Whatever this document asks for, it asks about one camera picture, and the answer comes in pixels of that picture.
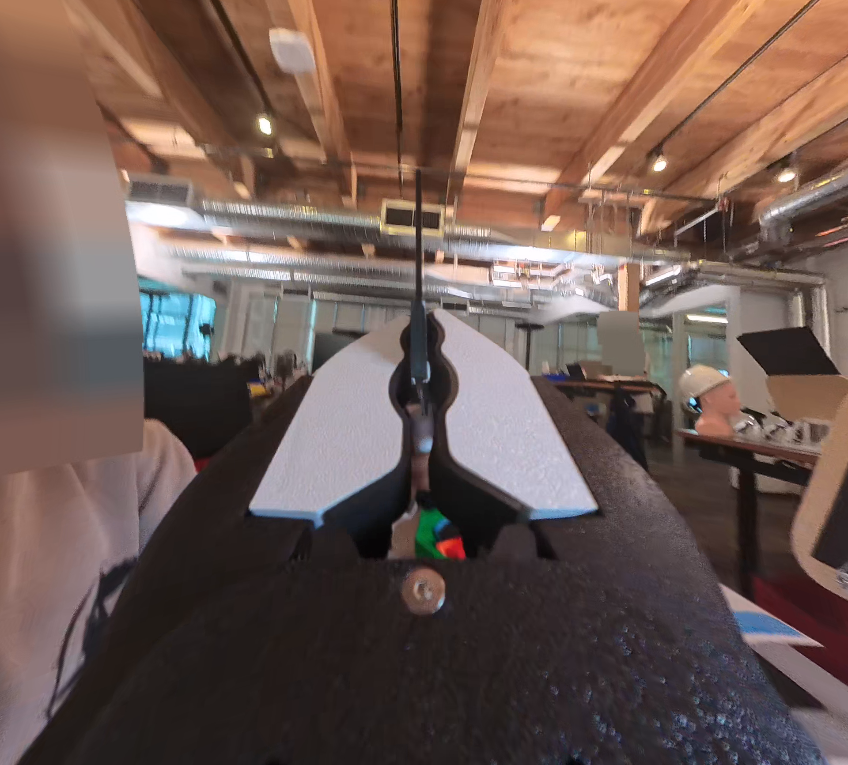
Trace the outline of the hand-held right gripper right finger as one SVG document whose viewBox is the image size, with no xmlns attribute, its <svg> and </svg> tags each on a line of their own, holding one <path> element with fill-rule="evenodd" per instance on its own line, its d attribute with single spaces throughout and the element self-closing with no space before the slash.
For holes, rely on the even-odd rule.
<svg viewBox="0 0 848 765">
<path fill-rule="evenodd" d="M 598 504 L 528 372 L 443 309 L 432 314 L 451 377 L 448 458 L 529 520 L 595 514 Z"/>
</svg>

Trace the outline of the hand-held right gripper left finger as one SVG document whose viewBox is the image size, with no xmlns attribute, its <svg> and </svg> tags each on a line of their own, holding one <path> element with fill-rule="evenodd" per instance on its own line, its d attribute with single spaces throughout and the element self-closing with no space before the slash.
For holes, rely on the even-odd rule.
<svg viewBox="0 0 848 765">
<path fill-rule="evenodd" d="M 249 503 L 251 515 L 319 527 L 334 507 L 400 466 L 406 418 L 392 381 L 408 325 L 408 316 L 396 317 L 316 370 Z"/>
</svg>

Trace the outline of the green plastic bin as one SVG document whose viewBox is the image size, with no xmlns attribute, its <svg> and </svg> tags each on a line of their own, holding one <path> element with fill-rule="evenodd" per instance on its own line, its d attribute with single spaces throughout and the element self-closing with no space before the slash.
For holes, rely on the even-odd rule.
<svg viewBox="0 0 848 765">
<path fill-rule="evenodd" d="M 445 560 L 445 558 L 440 558 L 436 544 L 440 539 L 453 536 L 462 538 L 459 528 L 453 522 L 436 508 L 422 508 L 414 538 L 415 557 L 417 559 Z"/>
</svg>

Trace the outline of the shiny metal plate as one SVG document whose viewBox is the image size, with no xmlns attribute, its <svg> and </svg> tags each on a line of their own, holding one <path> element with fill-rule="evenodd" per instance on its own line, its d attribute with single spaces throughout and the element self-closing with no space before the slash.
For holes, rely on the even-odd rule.
<svg viewBox="0 0 848 765">
<path fill-rule="evenodd" d="M 415 202 L 423 202 L 422 176 L 416 170 Z M 409 367 L 413 401 L 407 407 L 410 426 L 411 458 L 415 453 L 431 453 L 435 439 L 435 424 L 429 392 L 430 366 L 428 361 L 428 314 L 423 295 L 423 237 L 416 233 L 415 294 L 410 309 Z M 415 555 L 414 538 L 419 523 L 421 505 L 408 505 L 392 527 L 390 558 L 411 559 Z"/>
</svg>

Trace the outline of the mannequin head with white helmet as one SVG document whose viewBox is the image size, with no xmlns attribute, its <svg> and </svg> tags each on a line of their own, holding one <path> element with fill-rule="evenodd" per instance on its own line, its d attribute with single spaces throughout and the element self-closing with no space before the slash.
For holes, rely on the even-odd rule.
<svg viewBox="0 0 848 765">
<path fill-rule="evenodd" d="M 730 439 L 741 414 L 734 383 L 725 373 L 706 365 L 694 365 L 678 380 L 682 398 L 694 400 L 700 410 L 694 431 L 703 437 Z"/>
</svg>

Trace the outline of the ceiling air vent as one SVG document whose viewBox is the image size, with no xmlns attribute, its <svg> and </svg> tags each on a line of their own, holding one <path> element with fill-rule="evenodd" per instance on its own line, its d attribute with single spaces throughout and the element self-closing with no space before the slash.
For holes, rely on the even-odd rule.
<svg viewBox="0 0 848 765">
<path fill-rule="evenodd" d="M 444 208 L 439 204 L 422 202 L 418 208 L 413 200 L 384 198 L 379 217 L 382 234 L 415 237 L 420 230 L 423 238 L 443 236 Z"/>
</svg>

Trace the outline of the wooden edged office desk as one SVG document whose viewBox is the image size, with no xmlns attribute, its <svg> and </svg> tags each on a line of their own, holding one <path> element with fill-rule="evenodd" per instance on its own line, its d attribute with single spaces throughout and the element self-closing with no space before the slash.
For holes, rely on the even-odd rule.
<svg viewBox="0 0 848 765">
<path fill-rule="evenodd" d="M 676 440 L 697 447 L 699 457 L 738 472 L 736 541 L 738 585 L 743 597 L 756 598 L 760 566 L 757 477 L 806 487 L 821 451 L 803 446 L 751 441 L 734 436 L 701 435 L 675 430 Z"/>
</svg>

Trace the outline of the tan backed board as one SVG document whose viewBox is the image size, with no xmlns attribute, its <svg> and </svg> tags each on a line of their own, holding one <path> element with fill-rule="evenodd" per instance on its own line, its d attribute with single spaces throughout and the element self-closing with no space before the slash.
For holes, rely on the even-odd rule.
<svg viewBox="0 0 848 765">
<path fill-rule="evenodd" d="M 831 424 L 847 396 L 842 375 L 808 327 L 779 328 L 737 336 L 766 375 L 772 410 L 791 422 Z"/>
</svg>

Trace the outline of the white blue leaflet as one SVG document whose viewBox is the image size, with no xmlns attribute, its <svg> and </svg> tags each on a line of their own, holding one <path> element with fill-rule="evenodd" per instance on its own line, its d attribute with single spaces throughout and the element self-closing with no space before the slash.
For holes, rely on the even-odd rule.
<svg viewBox="0 0 848 765">
<path fill-rule="evenodd" d="M 790 647 L 822 648 L 820 642 L 762 609 L 733 589 L 724 584 L 720 584 L 720 589 L 739 631 L 749 645 L 785 644 Z"/>
</svg>

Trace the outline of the black board with wooden rim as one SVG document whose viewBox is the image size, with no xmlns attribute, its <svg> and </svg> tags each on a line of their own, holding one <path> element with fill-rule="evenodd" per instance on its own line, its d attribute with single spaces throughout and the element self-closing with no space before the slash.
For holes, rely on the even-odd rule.
<svg viewBox="0 0 848 765">
<path fill-rule="evenodd" d="M 836 443 L 832 432 L 822 448 L 790 531 L 790 546 L 795 560 L 807 577 L 842 600 L 847 599 L 846 559 L 839 565 L 821 559 L 817 552 L 824 536 L 846 536 L 846 518 L 833 521 L 836 505 L 846 483 L 846 443 Z"/>
</svg>

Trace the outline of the white ceiling access point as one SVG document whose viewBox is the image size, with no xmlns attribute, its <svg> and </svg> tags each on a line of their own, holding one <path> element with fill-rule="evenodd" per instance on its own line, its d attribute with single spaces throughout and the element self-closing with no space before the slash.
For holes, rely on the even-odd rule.
<svg viewBox="0 0 848 765">
<path fill-rule="evenodd" d="M 282 72 L 301 75 L 316 71 L 313 47 L 305 33 L 273 28 L 268 31 L 268 42 L 270 54 Z"/>
</svg>

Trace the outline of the long silver ceiling duct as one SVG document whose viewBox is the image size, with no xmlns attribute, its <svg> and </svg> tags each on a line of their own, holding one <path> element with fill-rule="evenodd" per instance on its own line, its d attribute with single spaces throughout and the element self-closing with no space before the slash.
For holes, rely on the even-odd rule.
<svg viewBox="0 0 848 765">
<path fill-rule="evenodd" d="M 379 216 L 330 212 L 298 205 L 268 206 L 223 200 L 201 202 L 200 208 L 146 200 L 125 202 L 128 220 L 155 227 L 221 233 L 242 238 L 305 241 L 377 248 L 412 249 L 415 231 L 390 229 Z M 442 251 L 475 261 L 505 260 L 557 264 L 597 257 L 604 260 L 657 263 L 688 262 L 688 251 L 638 244 L 625 237 L 596 236 L 582 231 L 542 233 L 534 230 L 501 232 L 446 223 L 422 236 L 425 251 Z"/>
</svg>

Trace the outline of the black ceiling track rail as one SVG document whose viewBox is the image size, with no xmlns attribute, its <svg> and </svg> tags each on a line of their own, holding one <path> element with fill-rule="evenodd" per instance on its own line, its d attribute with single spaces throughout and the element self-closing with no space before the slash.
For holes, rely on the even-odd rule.
<svg viewBox="0 0 848 765">
<path fill-rule="evenodd" d="M 388 0 L 390 20 L 390 40 L 392 52 L 392 73 L 394 86 L 394 111 L 395 111 L 395 143 L 396 143 L 396 166 L 398 196 L 404 197 L 405 191 L 405 167 L 404 167 L 404 98 L 401 70 L 401 50 L 399 32 L 399 6 L 398 0 Z"/>
</svg>

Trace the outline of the silver ventilation duct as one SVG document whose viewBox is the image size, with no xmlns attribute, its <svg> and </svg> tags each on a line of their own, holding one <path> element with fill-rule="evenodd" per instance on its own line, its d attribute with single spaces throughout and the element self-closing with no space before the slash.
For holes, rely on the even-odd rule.
<svg viewBox="0 0 848 765">
<path fill-rule="evenodd" d="M 810 217 L 846 201 L 847 166 L 813 180 L 765 207 L 758 216 L 758 241 L 785 241 L 795 221 Z"/>
</svg>

